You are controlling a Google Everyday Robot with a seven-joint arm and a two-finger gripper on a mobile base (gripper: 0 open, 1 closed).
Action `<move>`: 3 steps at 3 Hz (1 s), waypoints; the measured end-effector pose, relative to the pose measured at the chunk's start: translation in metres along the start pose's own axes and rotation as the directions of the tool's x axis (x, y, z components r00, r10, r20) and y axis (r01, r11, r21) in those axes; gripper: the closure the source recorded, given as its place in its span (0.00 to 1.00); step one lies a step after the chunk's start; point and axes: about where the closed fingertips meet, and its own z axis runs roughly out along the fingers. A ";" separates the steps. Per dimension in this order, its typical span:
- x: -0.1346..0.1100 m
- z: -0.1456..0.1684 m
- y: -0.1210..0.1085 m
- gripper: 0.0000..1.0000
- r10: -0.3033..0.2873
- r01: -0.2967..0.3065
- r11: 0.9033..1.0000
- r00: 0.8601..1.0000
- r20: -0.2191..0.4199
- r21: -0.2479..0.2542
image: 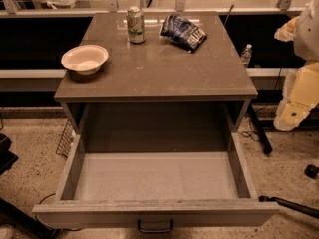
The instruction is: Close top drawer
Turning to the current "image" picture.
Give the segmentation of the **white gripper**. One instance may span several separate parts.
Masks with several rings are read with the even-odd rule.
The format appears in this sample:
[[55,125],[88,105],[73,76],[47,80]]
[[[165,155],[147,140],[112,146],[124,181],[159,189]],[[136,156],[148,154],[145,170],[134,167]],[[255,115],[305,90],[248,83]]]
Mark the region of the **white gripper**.
[[[289,20],[275,32],[274,38],[293,41],[298,20],[299,17]],[[319,63],[307,62],[297,71],[290,70],[285,77],[282,95],[273,124],[280,131],[292,131],[319,104]]]

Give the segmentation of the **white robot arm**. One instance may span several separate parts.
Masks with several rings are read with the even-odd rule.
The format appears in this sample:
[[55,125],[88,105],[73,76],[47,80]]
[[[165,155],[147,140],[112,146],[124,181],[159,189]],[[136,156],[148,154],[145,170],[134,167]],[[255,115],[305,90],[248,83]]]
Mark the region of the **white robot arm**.
[[294,53],[306,61],[285,77],[274,127],[292,131],[299,127],[319,104],[319,0],[311,0],[300,16],[279,28],[274,38],[294,42]]

